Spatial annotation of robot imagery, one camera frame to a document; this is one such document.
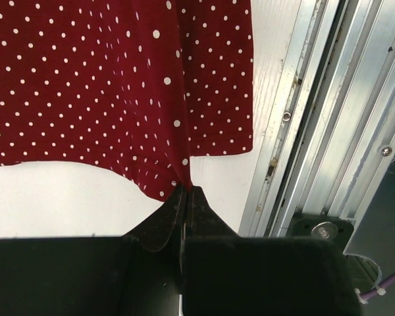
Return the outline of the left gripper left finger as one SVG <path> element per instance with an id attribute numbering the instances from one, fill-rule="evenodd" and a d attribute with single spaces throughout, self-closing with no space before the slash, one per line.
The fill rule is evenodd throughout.
<path id="1" fill-rule="evenodd" d="M 0 239 L 0 315 L 178 315 L 186 190 L 122 236 Z"/>

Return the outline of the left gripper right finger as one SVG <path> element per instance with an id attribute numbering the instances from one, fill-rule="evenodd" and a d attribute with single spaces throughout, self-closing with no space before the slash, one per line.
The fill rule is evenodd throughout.
<path id="1" fill-rule="evenodd" d="M 182 250 L 185 315 L 360 315 L 342 252 L 311 237 L 243 238 L 188 196 Z"/>

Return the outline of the red white-dotted skirt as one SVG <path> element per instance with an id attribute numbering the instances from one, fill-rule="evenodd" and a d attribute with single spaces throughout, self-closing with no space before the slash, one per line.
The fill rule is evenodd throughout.
<path id="1" fill-rule="evenodd" d="M 68 161 L 163 201 L 253 147 L 249 1 L 0 1 L 0 166 Z"/>

